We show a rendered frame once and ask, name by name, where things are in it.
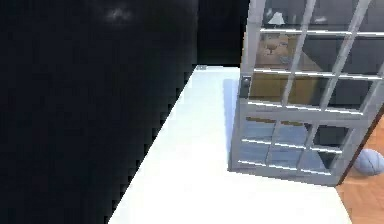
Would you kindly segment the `brown wooden cabinet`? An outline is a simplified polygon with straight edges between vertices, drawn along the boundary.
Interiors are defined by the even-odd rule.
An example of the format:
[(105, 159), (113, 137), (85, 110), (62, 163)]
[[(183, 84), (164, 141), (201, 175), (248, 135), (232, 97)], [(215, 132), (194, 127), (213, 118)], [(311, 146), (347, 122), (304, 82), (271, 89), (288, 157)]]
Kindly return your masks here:
[[(298, 35), (262, 34), (250, 89), (252, 100), (281, 102), (298, 41)], [(289, 104), (318, 105), (324, 82), (321, 77), (297, 75), (292, 81)]]

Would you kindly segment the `dark round door knob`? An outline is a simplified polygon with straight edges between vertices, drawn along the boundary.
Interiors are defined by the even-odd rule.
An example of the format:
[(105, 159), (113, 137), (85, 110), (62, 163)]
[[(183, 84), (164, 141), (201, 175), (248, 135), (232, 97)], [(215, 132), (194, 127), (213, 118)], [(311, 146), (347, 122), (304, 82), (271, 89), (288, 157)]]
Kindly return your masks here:
[(251, 78), (250, 77), (242, 77), (240, 83), (240, 91), (239, 97), (247, 99), (249, 96), (249, 90), (251, 86)]

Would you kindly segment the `pale blue ball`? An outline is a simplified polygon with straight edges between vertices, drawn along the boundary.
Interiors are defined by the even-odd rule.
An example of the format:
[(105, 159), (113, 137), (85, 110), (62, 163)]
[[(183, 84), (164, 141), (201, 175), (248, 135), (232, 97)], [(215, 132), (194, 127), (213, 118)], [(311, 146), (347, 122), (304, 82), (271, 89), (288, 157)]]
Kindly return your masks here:
[(384, 156), (373, 149), (362, 149), (354, 162), (354, 168), (366, 176), (384, 173)]

